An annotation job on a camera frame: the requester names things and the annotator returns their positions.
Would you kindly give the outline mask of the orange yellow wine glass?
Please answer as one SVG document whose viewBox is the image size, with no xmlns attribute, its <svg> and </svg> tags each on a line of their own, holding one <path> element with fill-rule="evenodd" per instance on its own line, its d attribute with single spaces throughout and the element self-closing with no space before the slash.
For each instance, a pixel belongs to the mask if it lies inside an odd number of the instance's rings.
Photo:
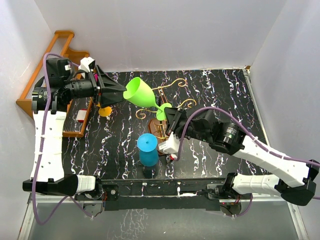
<svg viewBox="0 0 320 240">
<path fill-rule="evenodd" d="M 96 106 L 99 108 L 98 114 L 101 117 L 108 117 L 112 113 L 112 108 L 110 106 L 101 107 L 101 105 L 99 103 Z"/>
</svg>

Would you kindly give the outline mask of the green wine glass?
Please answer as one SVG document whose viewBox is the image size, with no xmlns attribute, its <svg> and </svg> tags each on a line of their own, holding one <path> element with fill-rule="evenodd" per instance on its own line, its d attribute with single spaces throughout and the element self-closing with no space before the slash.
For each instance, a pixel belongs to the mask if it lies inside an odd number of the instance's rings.
<svg viewBox="0 0 320 240">
<path fill-rule="evenodd" d="M 123 98 L 130 103 L 142 108 L 157 108 L 156 119 L 158 121 L 166 120 L 165 108 L 171 108 L 170 103 L 158 105 L 156 97 L 149 85 L 147 85 L 140 77 L 134 77 L 125 86 L 126 91 L 123 92 Z"/>
</svg>

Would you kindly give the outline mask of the blue wine glass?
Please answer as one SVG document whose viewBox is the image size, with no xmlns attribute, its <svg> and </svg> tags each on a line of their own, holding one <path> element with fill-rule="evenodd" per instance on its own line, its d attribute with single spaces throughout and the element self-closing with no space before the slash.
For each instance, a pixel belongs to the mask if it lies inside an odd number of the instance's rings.
<svg viewBox="0 0 320 240">
<path fill-rule="evenodd" d="M 152 167 L 159 161 L 157 151 L 158 140 L 151 133 L 144 133 L 137 140 L 139 149 L 139 160 L 146 167 Z"/>
</svg>

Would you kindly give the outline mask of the magenta wine glass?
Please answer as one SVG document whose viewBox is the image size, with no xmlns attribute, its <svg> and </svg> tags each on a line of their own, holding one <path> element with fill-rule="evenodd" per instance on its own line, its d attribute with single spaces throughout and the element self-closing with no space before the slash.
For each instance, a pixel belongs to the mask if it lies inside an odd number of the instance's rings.
<svg viewBox="0 0 320 240">
<path fill-rule="evenodd" d="M 97 81 L 98 80 L 98 75 L 95 73 L 93 76 L 94 76 L 94 79 Z"/>
</svg>

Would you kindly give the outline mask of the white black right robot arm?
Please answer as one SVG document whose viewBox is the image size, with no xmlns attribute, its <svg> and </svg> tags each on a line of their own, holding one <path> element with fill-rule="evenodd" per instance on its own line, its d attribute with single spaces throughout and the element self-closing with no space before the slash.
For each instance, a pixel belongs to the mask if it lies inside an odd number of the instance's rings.
<svg viewBox="0 0 320 240">
<path fill-rule="evenodd" d="M 306 206 L 315 198 L 314 182 L 320 164 L 287 156 L 262 143 L 243 127 L 232 115 L 231 122 L 222 122 L 215 116 L 217 107 L 207 106 L 197 110 L 165 107 L 166 135 L 173 137 L 171 148 L 180 157 L 183 140 L 196 139 L 207 143 L 216 152 L 247 160 L 268 171 L 267 175 L 228 173 L 222 185 L 208 187 L 213 198 L 238 198 L 247 194 L 280 196 L 298 206 Z"/>
</svg>

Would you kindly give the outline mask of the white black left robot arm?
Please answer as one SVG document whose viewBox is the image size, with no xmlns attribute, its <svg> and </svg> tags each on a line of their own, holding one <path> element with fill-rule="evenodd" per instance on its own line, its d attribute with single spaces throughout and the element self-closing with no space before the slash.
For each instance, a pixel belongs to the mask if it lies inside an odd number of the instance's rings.
<svg viewBox="0 0 320 240">
<path fill-rule="evenodd" d="M 69 103 L 92 98 L 102 108 L 124 100 L 126 87 L 109 77 L 95 60 L 85 57 L 78 69 L 67 57 L 48 53 L 44 76 L 35 84 L 31 110 L 35 124 L 35 151 L 30 178 L 22 183 L 25 192 L 74 196 L 86 193 L 97 200 L 102 185 L 93 175 L 65 174 L 62 163 L 63 128 Z"/>
</svg>

